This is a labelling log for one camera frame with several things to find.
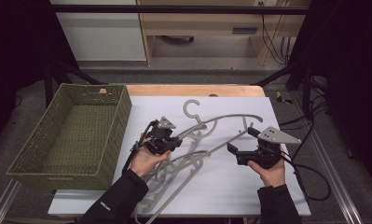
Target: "aluminum rail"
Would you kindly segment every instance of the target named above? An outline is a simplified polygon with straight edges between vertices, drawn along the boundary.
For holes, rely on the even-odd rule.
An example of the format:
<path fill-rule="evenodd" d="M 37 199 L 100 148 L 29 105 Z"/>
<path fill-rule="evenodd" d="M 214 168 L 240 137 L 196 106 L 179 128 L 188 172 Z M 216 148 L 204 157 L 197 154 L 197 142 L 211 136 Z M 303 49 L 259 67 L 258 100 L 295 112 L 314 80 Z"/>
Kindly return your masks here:
<path fill-rule="evenodd" d="M 326 9 L 310 7 L 228 7 L 228 6 L 134 6 L 134 5 L 30 5 L 32 10 L 62 13 L 186 13 L 186 14 L 256 14 L 322 15 Z"/>
<path fill-rule="evenodd" d="M 11 179 L 6 187 L 5 192 L 2 194 L 2 197 L 0 197 L 0 223 L 2 223 L 3 219 L 5 218 L 7 210 L 11 206 L 20 187 L 20 182 Z"/>
<path fill-rule="evenodd" d="M 291 93 L 292 98 L 294 99 L 296 108 L 298 109 L 300 114 L 303 114 L 303 110 L 301 107 L 301 99 L 299 98 L 298 94 Z M 334 164 L 331 162 L 330 158 L 328 157 L 323 143 L 319 138 L 319 135 L 314 131 L 311 130 L 310 137 L 312 143 L 314 144 L 314 149 L 317 155 L 317 158 L 322 165 L 324 173 L 327 177 L 328 182 L 330 183 L 331 189 L 333 190 L 340 209 L 342 210 L 343 216 L 346 218 L 349 224 L 361 224 L 363 221 L 361 220 L 360 215 L 351 199 L 349 192 L 346 190 L 345 185 L 340 178 L 340 175 L 337 172 Z"/>

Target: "black cable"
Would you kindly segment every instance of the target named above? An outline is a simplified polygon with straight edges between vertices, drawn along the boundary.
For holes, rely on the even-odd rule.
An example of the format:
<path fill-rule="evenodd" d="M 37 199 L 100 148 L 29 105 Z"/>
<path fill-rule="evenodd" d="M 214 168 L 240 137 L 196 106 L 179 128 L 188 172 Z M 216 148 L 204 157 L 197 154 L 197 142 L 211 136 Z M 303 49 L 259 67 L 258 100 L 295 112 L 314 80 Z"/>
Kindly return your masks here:
<path fill-rule="evenodd" d="M 286 54 L 286 64 L 290 61 L 290 44 L 291 44 L 291 36 L 287 37 L 287 51 L 285 52 Z"/>
<path fill-rule="evenodd" d="M 323 105 L 325 105 L 325 104 L 326 104 L 326 102 L 322 102 L 322 103 L 316 105 L 316 106 L 311 110 L 311 112 L 316 111 L 320 106 L 323 106 Z M 296 118 L 296 119 L 291 119 L 291 120 L 289 120 L 289 121 L 286 121 L 286 122 L 280 123 L 279 126 L 282 127 L 282 126 L 285 126 L 285 125 L 288 125 L 288 124 L 292 124 L 292 123 L 298 122 L 298 121 L 300 121 L 300 120 L 303 120 L 305 117 L 306 117 L 306 115 L 302 115 L 302 116 L 300 116 L 300 117 L 298 117 L 298 118 Z"/>
<path fill-rule="evenodd" d="M 296 152 L 294 153 L 294 155 L 292 157 L 292 161 L 294 161 L 296 159 L 296 155 L 298 154 L 299 150 L 302 148 L 302 146 L 304 146 L 304 143 L 306 142 L 306 139 L 309 137 L 309 135 L 311 133 L 313 125 L 314 125 L 314 121 L 311 122 L 310 129 L 308 130 L 308 132 L 305 135 L 304 139 L 302 140 L 301 144 L 299 144 L 298 148 L 296 149 Z"/>
<path fill-rule="evenodd" d="M 305 169 L 308 169 L 310 171 L 313 171 L 314 173 L 316 173 L 317 175 L 319 175 L 325 182 L 325 184 L 327 185 L 327 188 L 328 188 L 328 193 L 327 195 L 325 195 L 323 198 L 314 198 L 314 197 L 311 197 L 309 196 L 310 199 L 314 200 L 314 201 L 318 201 L 318 202 L 322 202 L 322 201 L 325 201 L 327 200 L 330 196 L 331 196 L 331 186 L 330 186 L 330 183 L 328 182 L 327 178 L 325 178 L 324 175 L 322 175 L 322 173 L 318 172 L 317 170 L 309 167 L 309 166 L 306 166 L 306 165 L 301 165 L 301 164 L 295 164 L 296 167 L 302 167 L 302 168 L 305 168 Z"/>
<path fill-rule="evenodd" d="M 290 157 L 290 154 L 288 154 L 288 153 L 286 153 L 286 152 L 284 152 L 284 151 L 282 151 L 282 153 L 284 153 L 284 155 Z"/>
<path fill-rule="evenodd" d="M 325 106 L 325 108 L 323 108 L 323 109 L 321 109 L 321 110 L 317 111 L 317 112 L 315 113 L 315 115 L 314 115 L 314 116 L 316 116 L 316 115 L 318 115 L 318 114 L 322 113 L 323 111 L 327 111 L 327 108 L 328 108 L 328 106 L 326 105 L 326 106 Z"/>
<path fill-rule="evenodd" d="M 287 163 L 289 163 L 291 166 L 293 166 L 293 168 L 294 168 L 294 175 L 296 175 L 296 180 L 298 181 L 299 187 L 301 188 L 301 191 L 303 192 L 304 197 L 307 200 L 307 202 L 308 202 L 308 199 L 311 199 L 311 200 L 314 200 L 314 201 L 318 201 L 318 202 L 322 202 L 322 201 L 327 200 L 331 196 L 331 192 L 332 192 L 331 186 L 330 186 L 327 178 L 325 178 L 325 176 L 322 173 L 318 172 L 317 170 L 315 170 L 315 169 L 313 169 L 313 168 L 311 168 L 309 166 L 302 165 L 302 164 L 295 164 L 293 161 L 288 160 L 284 156 L 282 156 L 282 158 Z M 317 175 L 319 175 L 324 180 L 324 182 L 325 182 L 325 184 L 326 184 L 326 186 L 328 188 L 328 192 L 327 192 L 327 194 L 323 198 L 315 198 L 315 197 L 309 196 L 309 194 L 307 193 L 306 188 L 304 186 L 304 183 L 302 182 L 302 179 L 301 179 L 301 176 L 300 176 L 300 172 L 298 171 L 298 168 L 297 167 L 302 167 L 302 168 L 308 169 L 310 171 L 313 171 L 314 173 L 316 173 Z"/>
<path fill-rule="evenodd" d="M 285 54 L 283 53 L 284 39 L 285 39 L 285 37 L 283 36 L 283 37 L 282 37 L 282 41 L 281 41 L 281 57 L 282 57 L 282 59 L 283 59 L 284 62 L 285 62 Z"/>
<path fill-rule="evenodd" d="M 285 131 L 289 131 L 289 130 L 298 130 L 298 129 L 302 129 L 303 127 L 306 127 L 308 125 L 310 125 L 311 122 L 307 123 L 307 124 L 304 124 L 304 125 L 301 125 L 301 126 L 298 126 L 298 127 L 295 127 L 295 128 L 286 128 L 286 129 L 282 129 L 282 130 L 285 130 Z"/>
<path fill-rule="evenodd" d="M 321 102 L 318 105 L 316 105 L 316 107 L 313 109 L 313 111 L 316 111 L 317 109 L 319 109 L 320 107 L 323 107 L 323 106 L 327 106 L 327 102 L 326 101 Z"/>
<path fill-rule="evenodd" d="M 312 101 L 314 102 L 315 100 L 319 99 L 320 97 L 325 97 L 325 94 L 319 94 L 317 96 L 315 96 Z"/>
<path fill-rule="evenodd" d="M 20 95 L 15 95 L 20 98 L 20 101 L 15 105 L 14 109 L 17 108 L 22 103 L 22 97 Z"/>
<path fill-rule="evenodd" d="M 272 40 L 270 39 L 270 36 L 269 36 L 269 34 L 268 34 L 267 29 L 265 28 L 264 15 L 261 15 L 261 18 L 262 18 L 262 40 L 264 41 L 265 46 L 267 46 L 267 48 L 268 48 L 268 50 L 269 50 L 269 52 L 270 52 L 270 55 L 272 55 L 272 57 L 273 57 L 273 59 L 275 60 L 275 62 L 276 62 L 276 63 L 279 63 L 279 64 L 284 64 L 284 62 L 283 62 L 283 60 L 281 59 L 281 57 L 279 57 L 278 52 L 276 51 L 275 46 L 273 45 Z M 265 32 L 266 32 L 267 35 L 268 35 L 268 39 L 269 39 L 269 41 L 270 41 L 270 44 L 271 44 L 273 50 L 275 51 L 276 57 L 278 57 L 278 58 L 281 59 L 281 61 L 282 61 L 281 63 L 278 62 L 278 60 L 276 59 L 276 57 L 275 57 L 275 55 L 273 54 L 272 50 L 270 49 L 269 45 L 267 44 L 267 41 L 265 40 L 265 37 L 264 37 L 264 33 L 265 33 Z"/>
<path fill-rule="evenodd" d="M 154 126 L 157 122 L 158 122 L 157 120 L 151 121 L 145 128 L 145 131 L 143 132 L 143 134 L 140 136 L 139 141 L 133 145 L 133 147 L 131 148 L 131 154 L 127 158 L 127 161 L 125 161 L 124 167 L 122 168 L 122 174 L 124 174 L 130 167 L 131 161 L 133 157 L 136 155 L 136 153 L 138 152 L 139 147 L 142 146 L 143 140 L 145 140 L 145 136 L 147 135 L 147 132 L 150 129 L 150 127 Z"/>

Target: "green wicker basket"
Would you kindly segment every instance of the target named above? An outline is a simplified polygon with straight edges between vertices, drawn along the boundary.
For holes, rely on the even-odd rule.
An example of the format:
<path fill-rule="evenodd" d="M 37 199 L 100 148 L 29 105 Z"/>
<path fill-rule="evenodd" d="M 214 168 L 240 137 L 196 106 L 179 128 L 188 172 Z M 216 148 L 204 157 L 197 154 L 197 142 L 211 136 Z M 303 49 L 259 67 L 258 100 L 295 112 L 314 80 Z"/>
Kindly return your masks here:
<path fill-rule="evenodd" d="M 61 84 L 7 175 L 39 189 L 108 189 L 130 113 L 126 86 Z"/>

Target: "dark floor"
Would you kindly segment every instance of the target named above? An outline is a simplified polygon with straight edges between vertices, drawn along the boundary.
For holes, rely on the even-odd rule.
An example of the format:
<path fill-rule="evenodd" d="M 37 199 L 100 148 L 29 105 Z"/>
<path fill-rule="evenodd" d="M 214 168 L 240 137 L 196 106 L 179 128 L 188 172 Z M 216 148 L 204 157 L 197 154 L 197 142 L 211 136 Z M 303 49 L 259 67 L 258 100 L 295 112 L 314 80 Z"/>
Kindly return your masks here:
<path fill-rule="evenodd" d="M 231 52 L 229 56 L 226 49 L 231 49 L 231 45 L 244 45 L 250 48 L 250 43 L 242 39 L 225 40 L 224 38 L 216 39 L 220 46 L 220 41 L 226 42 L 221 45 L 222 48 L 203 47 L 209 43 L 207 37 L 196 38 L 191 49 L 179 54 L 177 45 L 165 42 L 158 42 L 161 45 L 160 51 L 155 52 L 156 65 L 150 68 L 124 67 L 121 69 L 86 69 L 92 77 L 96 77 L 104 82 L 109 83 L 174 83 L 174 84 L 243 84 L 248 85 L 255 83 L 264 77 L 274 73 L 281 66 L 271 62 L 264 68 L 256 67 L 255 56 L 243 48 L 237 48 L 237 52 Z M 203 48 L 215 50 L 215 52 L 206 53 Z M 195 63 L 195 57 L 198 54 L 199 62 Z M 171 62 L 171 65 L 165 67 L 165 59 Z M 198 66 L 189 67 L 190 64 L 199 64 Z M 219 69 L 214 69 L 214 65 L 220 64 Z M 279 123 L 283 123 L 301 116 L 296 104 L 300 99 L 300 91 L 287 91 L 283 86 L 285 77 L 276 80 L 274 83 L 265 87 L 265 94 L 270 98 L 273 109 Z M 284 100 L 293 101 L 292 104 L 278 102 L 277 91 L 280 91 Z M 312 91 L 312 97 L 317 97 L 321 92 Z M 7 168 L 14 160 L 16 154 L 26 142 L 29 134 L 34 129 L 36 123 L 45 111 L 45 96 L 43 82 L 36 82 L 34 85 L 22 89 L 18 93 L 19 106 L 13 111 L 6 128 L 0 136 L 0 196 L 5 190 L 9 178 L 5 175 Z M 372 178 L 366 171 L 364 165 L 357 159 L 350 159 L 346 151 L 346 143 L 338 131 L 335 122 L 330 117 L 328 108 L 324 107 L 324 98 L 317 97 L 314 105 L 323 104 L 319 107 L 318 113 L 314 117 L 313 130 L 317 133 L 319 141 L 324 146 L 324 150 L 329 155 L 337 169 L 341 180 L 351 196 L 351 201 L 357 210 L 357 214 L 362 221 L 347 220 L 343 213 L 343 208 L 338 202 L 338 196 L 332 193 L 331 196 L 323 201 L 318 202 L 310 200 L 310 217 L 303 217 L 304 223 L 372 223 Z M 303 139 L 307 135 L 305 122 L 310 120 L 301 119 L 299 122 L 291 125 L 282 126 L 282 130 L 293 136 Z M 304 146 L 299 150 L 296 156 L 296 163 L 308 165 L 325 175 L 324 169 L 316 155 L 316 149 L 313 141 L 316 139 L 310 136 L 305 140 Z M 288 147 L 290 154 L 294 155 L 296 148 Z M 312 198 L 323 198 L 327 191 L 324 180 L 316 173 L 309 170 L 300 169 L 303 183 L 306 190 Z M 48 223 L 48 219 L 56 220 L 56 217 L 47 215 L 47 211 L 52 200 L 52 193 L 48 191 L 39 191 L 21 187 L 13 204 L 10 206 L 6 218 L 26 217 L 35 218 L 34 221 L 43 220 L 40 223 Z M 207 219 L 187 220 L 169 220 L 157 219 L 154 223 L 227 223 L 227 218 L 218 218 L 207 221 Z M 242 223 L 239 218 L 232 218 L 231 223 Z"/>

